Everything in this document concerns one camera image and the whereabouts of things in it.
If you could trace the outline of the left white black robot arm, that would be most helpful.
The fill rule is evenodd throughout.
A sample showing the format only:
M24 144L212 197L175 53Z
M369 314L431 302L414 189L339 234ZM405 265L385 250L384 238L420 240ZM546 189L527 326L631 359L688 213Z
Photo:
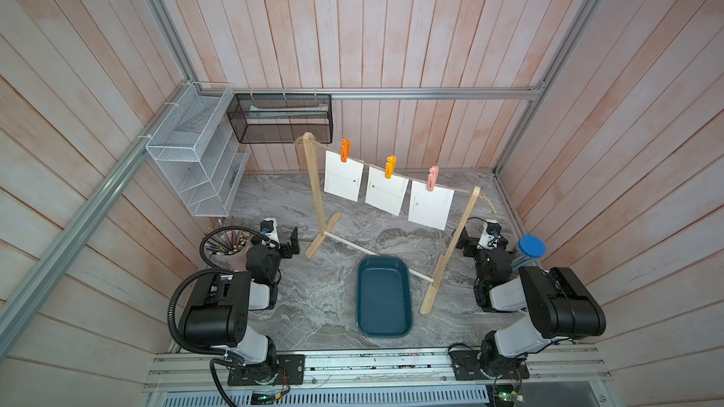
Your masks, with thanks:
M182 281L170 299L173 341L188 352L212 355L212 371L223 366L253 384L274 383L281 372L275 344L249 325L249 314L275 307L281 261L299 253L298 229L284 243L272 219L258 231L228 225L208 233L200 244L207 267Z

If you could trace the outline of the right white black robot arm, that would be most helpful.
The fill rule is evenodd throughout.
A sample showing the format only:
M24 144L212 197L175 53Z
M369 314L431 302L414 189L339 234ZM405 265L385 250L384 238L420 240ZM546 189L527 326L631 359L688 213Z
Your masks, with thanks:
M490 379L527 378L526 357L560 341L600 337L606 328L601 305L570 268L514 268L508 240L493 220L485 222L479 237L464 230L456 248L474 262L473 294L487 313L520 313L523 317L505 329L491 331L481 342L474 370L463 362L456 346L449 348L452 361L469 375Z

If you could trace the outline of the pink clothespin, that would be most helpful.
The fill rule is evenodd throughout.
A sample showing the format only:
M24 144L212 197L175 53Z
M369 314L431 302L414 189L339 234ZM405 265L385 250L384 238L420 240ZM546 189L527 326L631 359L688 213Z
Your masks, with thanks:
M437 184L437 177L439 176L439 167L433 166L428 171L427 177L427 190L433 191Z

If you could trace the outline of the white postcard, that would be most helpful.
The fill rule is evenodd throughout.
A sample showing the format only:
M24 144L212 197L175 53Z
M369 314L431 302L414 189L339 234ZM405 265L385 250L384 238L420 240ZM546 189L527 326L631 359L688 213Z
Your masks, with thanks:
M341 160L341 155L325 152L324 191L353 202L358 201L365 165L355 160Z
M365 203L393 216L401 213L409 180L393 174L386 178L383 170L369 167Z
M454 199L454 191L413 181L411 184L408 220L416 224L444 231Z

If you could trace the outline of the dark teal plastic tray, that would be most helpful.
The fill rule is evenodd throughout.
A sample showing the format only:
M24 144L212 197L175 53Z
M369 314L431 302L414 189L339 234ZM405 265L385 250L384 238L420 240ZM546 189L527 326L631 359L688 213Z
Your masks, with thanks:
M414 315L409 270L394 256L367 256L357 268L356 322L367 337L408 335Z

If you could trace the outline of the dark orange clothespin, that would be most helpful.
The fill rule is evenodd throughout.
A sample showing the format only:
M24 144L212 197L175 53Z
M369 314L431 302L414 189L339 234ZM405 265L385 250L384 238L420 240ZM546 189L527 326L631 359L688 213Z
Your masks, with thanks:
M348 139L341 141L341 162L346 163L350 154L351 142Z

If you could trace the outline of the pink pencil cup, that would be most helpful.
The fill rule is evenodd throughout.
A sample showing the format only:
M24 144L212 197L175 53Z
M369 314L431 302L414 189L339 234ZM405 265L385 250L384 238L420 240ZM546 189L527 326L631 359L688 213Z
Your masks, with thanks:
M210 266L245 271L253 237L249 232L239 229L233 217L218 219L216 228L205 236L200 246L203 260Z

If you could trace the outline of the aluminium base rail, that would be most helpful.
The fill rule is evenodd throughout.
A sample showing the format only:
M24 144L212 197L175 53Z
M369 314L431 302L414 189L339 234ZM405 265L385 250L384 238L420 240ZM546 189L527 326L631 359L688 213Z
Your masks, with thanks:
M457 381L446 348L302 350L303 384L232 386L237 406L621 406L597 348L527 358L526 380Z

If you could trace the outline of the yellow orange clothespin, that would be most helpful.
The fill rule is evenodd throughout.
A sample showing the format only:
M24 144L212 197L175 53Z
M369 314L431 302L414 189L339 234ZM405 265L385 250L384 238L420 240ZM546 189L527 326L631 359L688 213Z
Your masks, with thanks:
M388 156L386 160L386 166L385 166L385 177L386 179L392 179L392 176L394 175L394 170L396 168L397 158L396 156Z

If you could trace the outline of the black mesh basket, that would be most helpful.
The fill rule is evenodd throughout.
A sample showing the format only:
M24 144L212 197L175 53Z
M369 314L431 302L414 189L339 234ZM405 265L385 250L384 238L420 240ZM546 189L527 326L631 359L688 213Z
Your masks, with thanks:
M226 116L241 144L292 144L307 132L330 143L334 135L326 94L236 93Z

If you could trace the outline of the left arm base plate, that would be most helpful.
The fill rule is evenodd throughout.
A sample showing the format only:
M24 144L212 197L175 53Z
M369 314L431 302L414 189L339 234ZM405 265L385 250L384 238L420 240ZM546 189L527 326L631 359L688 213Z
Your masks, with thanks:
M230 386L280 386L281 384L303 384L305 354L283 353L271 360L256 365L247 365L230 371L227 383Z

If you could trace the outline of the blue lid clear jar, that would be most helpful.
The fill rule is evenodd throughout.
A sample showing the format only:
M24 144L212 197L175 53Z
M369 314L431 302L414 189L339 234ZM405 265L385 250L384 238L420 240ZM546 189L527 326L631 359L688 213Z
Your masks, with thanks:
M538 237L526 235L518 241L517 251L513 260L513 269L527 266L529 263L543 258L547 248L545 243Z

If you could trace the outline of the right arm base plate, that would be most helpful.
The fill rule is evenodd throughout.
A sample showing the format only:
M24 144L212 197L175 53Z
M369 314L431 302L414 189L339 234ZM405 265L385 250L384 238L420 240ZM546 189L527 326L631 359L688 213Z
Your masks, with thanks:
M490 356L480 350L454 348L448 356L457 381L494 380L526 380L530 372L526 361L522 358L510 359L501 356Z

